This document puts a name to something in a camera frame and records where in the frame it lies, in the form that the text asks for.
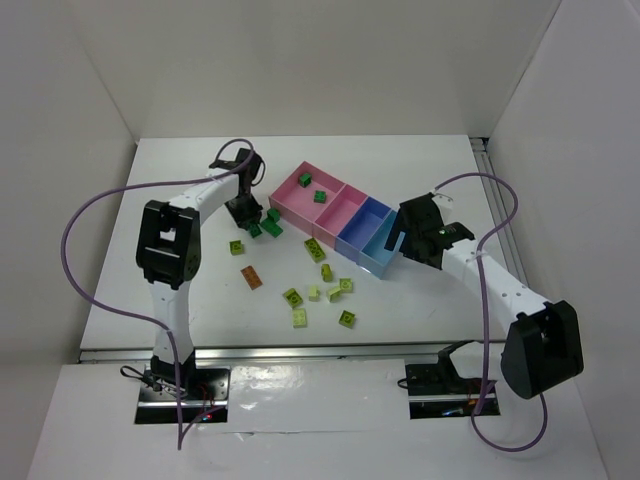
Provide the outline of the orange lego plate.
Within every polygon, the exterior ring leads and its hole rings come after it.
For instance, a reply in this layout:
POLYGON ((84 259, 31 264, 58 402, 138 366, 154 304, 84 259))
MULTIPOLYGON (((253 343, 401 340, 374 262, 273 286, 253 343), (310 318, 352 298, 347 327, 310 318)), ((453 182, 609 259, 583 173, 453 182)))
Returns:
POLYGON ((240 272, 251 290, 255 290, 263 285, 261 278, 253 266, 249 265, 241 269, 240 272))

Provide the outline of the dark green lego square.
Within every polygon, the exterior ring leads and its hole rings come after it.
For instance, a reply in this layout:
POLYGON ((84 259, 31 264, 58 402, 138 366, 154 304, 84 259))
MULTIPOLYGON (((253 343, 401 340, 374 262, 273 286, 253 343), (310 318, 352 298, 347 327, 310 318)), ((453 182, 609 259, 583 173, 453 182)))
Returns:
POLYGON ((309 186, 311 184, 311 180, 312 180, 311 174, 310 173, 304 173, 304 174, 299 176, 298 184, 301 187, 306 188, 307 186, 309 186))

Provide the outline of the dark green lego brick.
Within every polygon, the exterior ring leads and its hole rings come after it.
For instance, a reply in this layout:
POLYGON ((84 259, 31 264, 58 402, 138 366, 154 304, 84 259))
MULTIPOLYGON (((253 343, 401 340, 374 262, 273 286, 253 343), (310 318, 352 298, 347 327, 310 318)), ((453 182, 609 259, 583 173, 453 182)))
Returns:
POLYGON ((322 190, 316 190, 313 196, 313 201, 315 203, 324 204, 326 202, 326 192, 322 190))

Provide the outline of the lime lego small brick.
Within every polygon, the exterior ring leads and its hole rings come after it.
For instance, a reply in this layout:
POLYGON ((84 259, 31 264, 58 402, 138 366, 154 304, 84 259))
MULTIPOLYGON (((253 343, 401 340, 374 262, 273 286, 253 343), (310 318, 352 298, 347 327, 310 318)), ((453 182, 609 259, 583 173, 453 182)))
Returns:
POLYGON ((324 282, 332 282, 333 281, 333 272, 329 264, 324 263, 321 265, 321 277, 324 282))

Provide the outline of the lime lego long brick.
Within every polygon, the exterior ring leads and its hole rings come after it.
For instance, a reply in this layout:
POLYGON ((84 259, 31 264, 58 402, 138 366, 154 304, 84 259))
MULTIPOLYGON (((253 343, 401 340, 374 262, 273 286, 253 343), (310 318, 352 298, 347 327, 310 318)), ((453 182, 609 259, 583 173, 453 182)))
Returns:
POLYGON ((324 250, 315 238, 306 240, 304 246, 315 263, 321 262, 326 258, 324 250))

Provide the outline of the lime lego stud brick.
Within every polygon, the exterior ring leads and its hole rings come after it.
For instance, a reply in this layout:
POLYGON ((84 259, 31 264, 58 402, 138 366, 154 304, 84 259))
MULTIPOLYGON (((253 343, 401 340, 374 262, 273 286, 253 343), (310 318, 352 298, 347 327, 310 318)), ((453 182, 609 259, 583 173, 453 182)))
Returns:
POLYGON ((297 292, 295 288, 290 288, 289 290, 285 291, 283 293, 283 297, 292 309, 299 307, 303 303, 302 296, 297 292))

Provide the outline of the pale lime slope brick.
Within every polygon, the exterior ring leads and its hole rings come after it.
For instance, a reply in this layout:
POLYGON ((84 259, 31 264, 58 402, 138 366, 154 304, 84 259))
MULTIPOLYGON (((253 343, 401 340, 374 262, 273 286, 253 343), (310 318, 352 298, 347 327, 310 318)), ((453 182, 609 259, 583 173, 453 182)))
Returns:
POLYGON ((308 299, 312 302, 320 300, 321 291, 317 285, 311 285, 308 291, 308 299))

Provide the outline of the pale lime square brick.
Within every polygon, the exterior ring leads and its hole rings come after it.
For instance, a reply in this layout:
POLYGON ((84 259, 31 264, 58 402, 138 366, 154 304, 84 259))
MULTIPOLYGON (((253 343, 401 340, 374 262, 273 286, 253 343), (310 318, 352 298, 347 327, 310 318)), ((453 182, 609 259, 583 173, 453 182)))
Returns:
POLYGON ((305 309, 296 308, 292 310, 292 326, 294 328, 306 328, 308 326, 305 309))

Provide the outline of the green lego curved brick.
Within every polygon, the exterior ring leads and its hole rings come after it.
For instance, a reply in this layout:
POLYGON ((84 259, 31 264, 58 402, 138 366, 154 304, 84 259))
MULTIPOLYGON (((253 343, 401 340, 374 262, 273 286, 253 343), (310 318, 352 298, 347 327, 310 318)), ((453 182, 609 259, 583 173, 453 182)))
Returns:
POLYGON ((257 223, 249 226, 248 232, 252 238, 260 236, 263 232, 268 233, 273 238, 279 237, 283 229, 279 225, 280 212, 276 208, 269 208, 266 217, 257 223))

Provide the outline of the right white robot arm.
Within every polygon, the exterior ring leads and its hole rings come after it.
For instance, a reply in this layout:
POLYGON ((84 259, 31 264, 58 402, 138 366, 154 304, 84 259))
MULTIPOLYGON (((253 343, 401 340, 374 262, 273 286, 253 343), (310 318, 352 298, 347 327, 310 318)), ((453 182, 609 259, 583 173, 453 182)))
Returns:
POLYGON ((529 289, 483 253, 463 224, 445 224, 434 194, 400 204, 385 248, 446 272, 488 302, 489 317, 507 334, 501 372, 519 397, 531 399, 584 370, 574 307, 529 289))

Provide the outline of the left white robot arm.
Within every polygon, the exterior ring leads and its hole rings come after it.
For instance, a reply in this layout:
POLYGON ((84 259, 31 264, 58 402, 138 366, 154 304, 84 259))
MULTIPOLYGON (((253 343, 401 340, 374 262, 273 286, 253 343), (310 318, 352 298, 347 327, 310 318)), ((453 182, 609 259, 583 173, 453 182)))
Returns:
POLYGON ((216 158, 206 180, 143 209, 136 264, 149 283, 153 318, 165 325, 156 335, 151 373, 187 389, 195 376, 195 348, 189 330, 189 290, 202 261, 201 227, 224 207, 236 226, 258 226, 263 207, 252 194, 264 161, 250 146, 232 161, 216 158))

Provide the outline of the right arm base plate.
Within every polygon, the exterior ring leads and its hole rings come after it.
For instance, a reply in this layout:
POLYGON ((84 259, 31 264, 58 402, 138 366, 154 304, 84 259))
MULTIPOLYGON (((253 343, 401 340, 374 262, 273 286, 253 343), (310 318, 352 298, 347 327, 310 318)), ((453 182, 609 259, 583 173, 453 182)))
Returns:
POLYGON ((405 376, 396 384, 408 394, 412 420, 470 417, 479 399, 481 379, 463 378, 451 355, 471 341, 460 341, 441 349, 434 360, 407 364, 405 376))

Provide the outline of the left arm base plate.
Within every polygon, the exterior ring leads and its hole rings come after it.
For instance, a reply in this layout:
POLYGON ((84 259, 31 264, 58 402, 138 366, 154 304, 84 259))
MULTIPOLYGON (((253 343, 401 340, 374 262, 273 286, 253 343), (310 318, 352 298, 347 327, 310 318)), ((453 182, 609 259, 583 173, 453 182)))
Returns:
POLYGON ((196 423, 226 423, 231 369, 202 368, 177 392, 175 386, 154 377, 149 368, 142 372, 131 370, 130 378, 141 383, 134 417, 138 425, 176 424, 176 399, 180 397, 183 422, 189 424, 198 416, 196 423))

